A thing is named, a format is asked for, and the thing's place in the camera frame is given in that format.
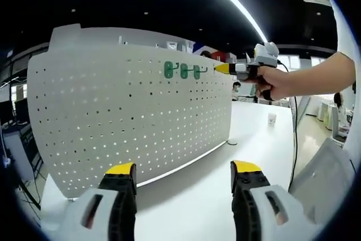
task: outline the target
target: human arm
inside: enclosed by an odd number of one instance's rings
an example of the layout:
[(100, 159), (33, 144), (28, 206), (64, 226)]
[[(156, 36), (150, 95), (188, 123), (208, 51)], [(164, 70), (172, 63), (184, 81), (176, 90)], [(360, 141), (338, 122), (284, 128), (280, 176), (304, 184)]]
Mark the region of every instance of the human arm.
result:
[(310, 69), (285, 73), (275, 68), (260, 67), (258, 75), (268, 84), (256, 86), (256, 96), (263, 98), (262, 92), (271, 89), (271, 98), (315, 94), (337, 93), (355, 82), (355, 64), (346, 55), (337, 52), (321, 64)]

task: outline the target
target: yellow object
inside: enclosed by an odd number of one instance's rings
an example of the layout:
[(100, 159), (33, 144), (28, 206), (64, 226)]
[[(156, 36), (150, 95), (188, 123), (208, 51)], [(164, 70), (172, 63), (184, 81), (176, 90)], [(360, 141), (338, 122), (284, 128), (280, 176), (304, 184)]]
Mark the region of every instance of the yellow object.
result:
[(218, 66), (214, 67), (214, 69), (220, 73), (225, 73), (227, 75), (230, 74), (230, 65), (228, 63), (218, 65)]
[(125, 174), (130, 175), (131, 166), (133, 166), (134, 163), (126, 163), (121, 165), (116, 165), (108, 169), (108, 171), (105, 174)]
[(233, 160), (233, 163), (235, 163), (238, 173), (242, 173), (242, 172), (260, 172), (261, 171), (260, 167), (254, 165), (252, 163), (249, 163), (249, 162)]

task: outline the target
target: chair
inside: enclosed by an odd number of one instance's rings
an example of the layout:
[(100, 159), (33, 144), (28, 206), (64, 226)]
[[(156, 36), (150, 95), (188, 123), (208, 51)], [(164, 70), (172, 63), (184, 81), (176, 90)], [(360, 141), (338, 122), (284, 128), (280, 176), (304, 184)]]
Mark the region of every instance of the chair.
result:
[(339, 146), (343, 147), (347, 138), (347, 134), (339, 131), (338, 129), (338, 109), (332, 107), (332, 140), (335, 141)]

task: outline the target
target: computer monitor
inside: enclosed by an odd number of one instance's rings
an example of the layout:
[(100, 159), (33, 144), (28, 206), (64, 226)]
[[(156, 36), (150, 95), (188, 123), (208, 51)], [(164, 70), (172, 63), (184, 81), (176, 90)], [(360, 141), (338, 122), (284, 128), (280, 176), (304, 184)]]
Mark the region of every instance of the computer monitor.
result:
[(12, 104), (11, 101), (5, 101), (0, 103), (0, 121), (1, 124), (5, 124), (14, 119), (14, 114), (12, 113)]
[(16, 121), (30, 123), (27, 98), (15, 102)]

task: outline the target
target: white cup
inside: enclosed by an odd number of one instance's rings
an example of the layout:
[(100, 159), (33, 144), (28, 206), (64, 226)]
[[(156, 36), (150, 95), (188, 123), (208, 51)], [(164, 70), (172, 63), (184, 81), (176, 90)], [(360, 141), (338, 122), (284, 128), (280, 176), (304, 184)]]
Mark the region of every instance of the white cup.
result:
[(275, 126), (276, 119), (277, 119), (277, 114), (268, 113), (268, 125), (269, 126)]

